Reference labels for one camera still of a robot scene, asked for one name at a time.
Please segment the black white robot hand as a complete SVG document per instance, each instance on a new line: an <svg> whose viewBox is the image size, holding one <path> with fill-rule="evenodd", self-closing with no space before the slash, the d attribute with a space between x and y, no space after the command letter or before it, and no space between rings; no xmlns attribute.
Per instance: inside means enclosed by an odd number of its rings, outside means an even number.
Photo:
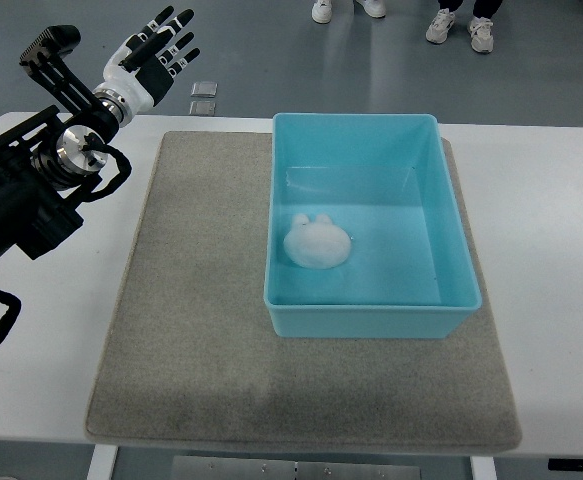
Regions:
<svg viewBox="0 0 583 480"><path fill-rule="evenodd" d="M175 14L168 6L110 57L94 95L118 110L120 124L157 106L177 75L200 55L197 47L190 46L194 34L187 30L193 17L191 9Z"/></svg>

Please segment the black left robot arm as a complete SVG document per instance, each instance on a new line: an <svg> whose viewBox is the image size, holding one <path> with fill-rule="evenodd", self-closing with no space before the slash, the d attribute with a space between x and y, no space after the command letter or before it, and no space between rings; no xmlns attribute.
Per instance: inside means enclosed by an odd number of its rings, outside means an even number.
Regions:
<svg viewBox="0 0 583 480"><path fill-rule="evenodd" d="M19 63L70 117L51 105L0 135L0 257L18 246L36 259L83 224L77 207L112 194L131 173L128 161L107 185L100 170L120 121L66 66L81 40L72 25L46 28Z"/></svg>

